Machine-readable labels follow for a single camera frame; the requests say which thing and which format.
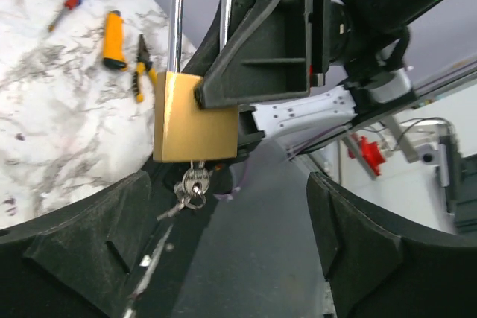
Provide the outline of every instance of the brass padlock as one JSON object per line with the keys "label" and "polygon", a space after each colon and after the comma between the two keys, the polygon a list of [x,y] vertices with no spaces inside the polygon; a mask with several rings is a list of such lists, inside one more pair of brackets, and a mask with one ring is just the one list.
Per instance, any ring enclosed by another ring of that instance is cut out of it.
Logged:
{"label": "brass padlock", "polygon": [[182,12],[183,0],[173,0],[168,71],[157,75],[153,159],[196,162],[233,158],[239,139],[239,108],[199,108],[194,88],[202,77],[180,73]]}

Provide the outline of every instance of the screw hole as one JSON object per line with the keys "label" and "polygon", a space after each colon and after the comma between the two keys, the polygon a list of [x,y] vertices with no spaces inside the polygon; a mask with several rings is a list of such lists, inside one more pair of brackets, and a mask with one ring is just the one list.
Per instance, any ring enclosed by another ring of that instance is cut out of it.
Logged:
{"label": "screw hole", "polygon": [[430,162],[432,162],[432,160],[434,160],[434,157],[433,157],[432,154],[426,153],[426,154],[423,155],[423,161],[425,163],[430,163]]}

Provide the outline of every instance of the marble countertop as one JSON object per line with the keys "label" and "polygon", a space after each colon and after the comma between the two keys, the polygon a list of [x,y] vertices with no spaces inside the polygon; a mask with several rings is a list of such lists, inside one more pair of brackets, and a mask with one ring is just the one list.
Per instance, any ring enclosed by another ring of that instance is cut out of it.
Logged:
{"label": "marble countertop", "polygon": [[[55,32],[64,0],[0,0],[0,229],[88,197],[152,151],[154,94],[131,91],[139,34],[165,68],[168,20],[154,0],[84,0]],[[124,19],[126,72],[101,63],[104,22]],[[194,53],[185,39],[183,62]]]}

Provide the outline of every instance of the black plastic bracket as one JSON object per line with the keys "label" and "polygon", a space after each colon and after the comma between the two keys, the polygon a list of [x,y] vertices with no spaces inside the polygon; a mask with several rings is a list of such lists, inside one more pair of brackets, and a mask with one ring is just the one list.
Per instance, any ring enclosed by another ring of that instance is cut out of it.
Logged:
{"label": "black plastic bracket", "polygon": [[144,275],[139,262],[171,224],[156,216],[169,209],[172,194],[151,189],[139,171],[3,230],[0,317],[122,317]]}
{"label": "black plastic bracket", "polygon": [[338,317],[476,316],[475,290],[462,289],[477,279],[475,239],[407,220],[323,174],[310,174],[306,196]]}
{"label": "black plastic bracket", "polygon": [[331,0],[313,0],[312,72],[323,76],[330,61],[331,3]]}
{"label": "black plastic bracket", "polygon": [[307,96],[311,8],[312,0],[255,0],[196,88],[199,105],[209,109]]}

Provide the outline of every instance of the pliers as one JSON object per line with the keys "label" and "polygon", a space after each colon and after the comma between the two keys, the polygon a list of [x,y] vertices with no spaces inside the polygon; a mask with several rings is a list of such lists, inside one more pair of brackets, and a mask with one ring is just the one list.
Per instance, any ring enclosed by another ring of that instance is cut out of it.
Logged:
{"label": "pliers", "polygon": [[153,87],[156,88],[157,73],[153,69],[153,63],[149,54],[148,48],[144,41],[144,36],[139,35],[139,49],[137,51],[137,66],[133,76],[133,92],[137,102],[144,101],[144,95],[141,92],[141,75],[146,71]]}

